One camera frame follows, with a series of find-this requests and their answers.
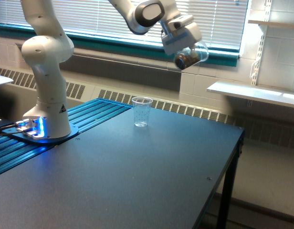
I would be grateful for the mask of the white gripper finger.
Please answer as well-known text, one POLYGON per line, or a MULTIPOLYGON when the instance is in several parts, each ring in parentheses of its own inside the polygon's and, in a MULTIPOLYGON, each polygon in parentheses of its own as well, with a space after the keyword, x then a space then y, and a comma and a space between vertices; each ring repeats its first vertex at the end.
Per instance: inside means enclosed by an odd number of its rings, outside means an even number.
POLYGON ((196 48, 191 47, 191 49, 190 49, 190 56, 191 56, 192 58, 194 58, 194 59, 197 59, 197 58, 198 58, 198 54, 197 54, 197 52, 196 52, 196 48))

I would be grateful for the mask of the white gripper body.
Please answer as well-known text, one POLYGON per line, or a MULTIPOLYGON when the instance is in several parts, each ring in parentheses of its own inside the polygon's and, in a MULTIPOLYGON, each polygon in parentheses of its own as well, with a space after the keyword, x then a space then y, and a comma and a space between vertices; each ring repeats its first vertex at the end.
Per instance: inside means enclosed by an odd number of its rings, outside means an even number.
POLYGON ((165 53, 167 55, 172 55, 200 42, 202 40, 202 35, 198 24, 192 22, 177 29, 173 33, 164 35, 161 39, 165 53))

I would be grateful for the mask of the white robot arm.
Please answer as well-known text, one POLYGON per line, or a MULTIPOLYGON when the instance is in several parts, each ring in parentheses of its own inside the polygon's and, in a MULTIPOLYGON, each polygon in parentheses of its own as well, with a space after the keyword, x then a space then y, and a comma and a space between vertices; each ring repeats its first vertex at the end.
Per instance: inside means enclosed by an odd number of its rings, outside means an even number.
MULTIPOLYGON (((206 61, 208 48, 192 15, 182 15, 173 0, 146 0, 134 6, 128 0, 111 4, 123 16, 132 33, 143 35, 157 22, 162 26, 162 44, 166 54, 173 54, 175 65, 183 70, 206 61)), ((36 35, 24 42, 21 53, 31 67, 36 81, 37 102, 23 115, 18 130, 28 137, 57 139, 71 133, 66 110, 66 82, 60 63, 74 52, 74 44, 60 25, 50 0, 23 0, 26 21, 36 35)))

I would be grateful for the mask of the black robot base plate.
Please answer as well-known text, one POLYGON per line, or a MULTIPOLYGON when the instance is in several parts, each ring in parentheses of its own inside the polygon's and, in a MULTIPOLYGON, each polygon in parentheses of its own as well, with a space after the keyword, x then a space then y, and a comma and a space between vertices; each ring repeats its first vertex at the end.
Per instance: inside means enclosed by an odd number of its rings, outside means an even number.
POLYGON ((38 144, 38 145, 58 145, 58 144, 61 144, 65 141, 77 136, 79 134, 78 133, 79 129, 77 126, 71 125, 71 133, 69 135, 64 136, 64 137, 60 137, 60 138, 46 138, 46 139, 41 139, 41 140, 34 139, 24 133, 17 133, 17 134, 10 135, 10 133, 17 132, 15 127, 5 129, 2 132, 9 134, 9 136, 11 136, 12 138, 15 138, 17 140, 24 141, 27 143, 33 143, 33 144, 38 144))

